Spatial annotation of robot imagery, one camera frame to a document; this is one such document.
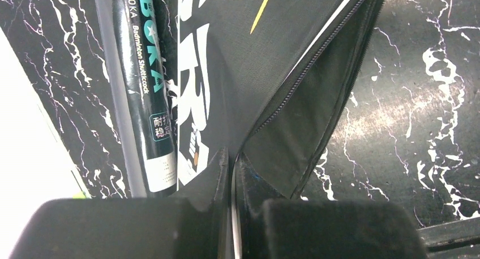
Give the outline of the black shuttlecock tube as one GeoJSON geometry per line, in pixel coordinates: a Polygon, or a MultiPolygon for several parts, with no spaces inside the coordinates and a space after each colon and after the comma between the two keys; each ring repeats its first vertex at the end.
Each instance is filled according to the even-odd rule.
{"type": "Polygon", "coordinates": [[[132,197],[177,189],[176,153],[153,0],[95,0],[132,197]]]}

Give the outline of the black racket bag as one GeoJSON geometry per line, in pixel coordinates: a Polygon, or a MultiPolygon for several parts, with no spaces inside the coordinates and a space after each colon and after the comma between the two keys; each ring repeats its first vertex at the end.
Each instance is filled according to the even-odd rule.
{"type": "Polygon", "coordinates": [[[350,97],[385,0],[178,0],[178,177],[244,154],[300,195],[350,97]]]}

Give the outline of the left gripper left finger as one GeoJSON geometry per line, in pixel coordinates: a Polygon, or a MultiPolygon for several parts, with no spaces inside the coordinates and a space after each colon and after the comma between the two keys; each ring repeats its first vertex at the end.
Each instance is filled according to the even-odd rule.
{"type": "Polygon", "coordinates": [[[207,168],[165,198],[60,199],[26,225],[12,258],[229,258],[228,164],[207,168]]]}

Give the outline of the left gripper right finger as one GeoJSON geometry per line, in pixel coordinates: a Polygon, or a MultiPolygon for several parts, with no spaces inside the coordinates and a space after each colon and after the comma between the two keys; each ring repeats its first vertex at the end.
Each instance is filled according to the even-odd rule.
{"type": "Polygon", "coordinates": [[[426,258],[406,211],[390,202],[285,198],[245,154],[234,165],[243,258],[426,258]]]}

